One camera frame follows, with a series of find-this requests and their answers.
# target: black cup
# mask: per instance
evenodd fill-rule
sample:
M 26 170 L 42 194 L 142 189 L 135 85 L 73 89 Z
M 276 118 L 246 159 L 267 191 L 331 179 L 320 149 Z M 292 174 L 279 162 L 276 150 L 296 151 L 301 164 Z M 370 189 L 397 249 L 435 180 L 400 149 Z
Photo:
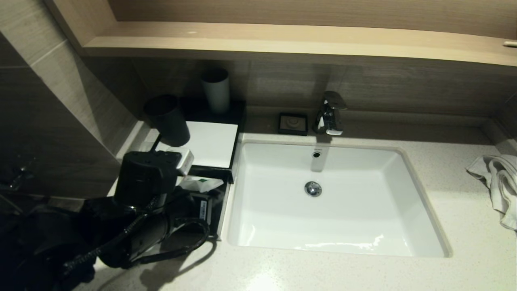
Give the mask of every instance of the black cup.
M 163 95 L 147 101 L 144 112 L 160 132 L 161 142 L 181 147 L 189 141 L 189 128 L 175 96 Z

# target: sink drain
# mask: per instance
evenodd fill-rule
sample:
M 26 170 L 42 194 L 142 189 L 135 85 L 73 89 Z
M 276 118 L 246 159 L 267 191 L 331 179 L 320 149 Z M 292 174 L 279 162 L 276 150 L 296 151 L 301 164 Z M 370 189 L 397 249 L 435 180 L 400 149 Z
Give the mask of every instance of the sink drain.
M 305 193 L 311 197 L 318 197 L 322 194 L 322 187 L 314 181 L 307 182 L 305 184 Z

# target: faucet handle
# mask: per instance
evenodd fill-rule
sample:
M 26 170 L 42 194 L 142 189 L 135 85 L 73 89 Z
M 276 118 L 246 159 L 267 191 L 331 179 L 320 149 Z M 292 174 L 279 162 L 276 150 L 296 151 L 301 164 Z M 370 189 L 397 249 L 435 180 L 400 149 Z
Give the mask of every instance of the faucet handle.
M 345 101 L 338 92 L 325 91 L 323 93 L 323 99 L 325 104 L 328 104 L 331 109 L 348 109 Z

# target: label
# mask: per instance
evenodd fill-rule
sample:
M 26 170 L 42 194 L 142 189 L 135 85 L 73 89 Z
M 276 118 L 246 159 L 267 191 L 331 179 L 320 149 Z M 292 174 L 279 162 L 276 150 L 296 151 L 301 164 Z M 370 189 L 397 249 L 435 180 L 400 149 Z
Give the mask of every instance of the label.
M 202 220 L 206 220 L 206 201 L 201 201 L 201 206 L 199 208 L 199 218 Z

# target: wooden shelf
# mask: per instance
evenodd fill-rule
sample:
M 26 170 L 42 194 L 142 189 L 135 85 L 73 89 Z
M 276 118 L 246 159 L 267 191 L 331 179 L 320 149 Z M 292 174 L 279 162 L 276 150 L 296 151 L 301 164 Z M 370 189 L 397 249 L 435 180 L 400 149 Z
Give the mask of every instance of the wooden shelf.
M 345 63 L 402 57 L 517 67 L 511 39 L 457 33 L 288 24 L 118 21 L 108 0 L 45 0 L 82 55 Z
M 88 55 L 183 56 L 212 59 L 243 53 L 317 56 L 386 56 L 517 66 L 506 39 L 388 28 L 118 22 L 84 46 Z

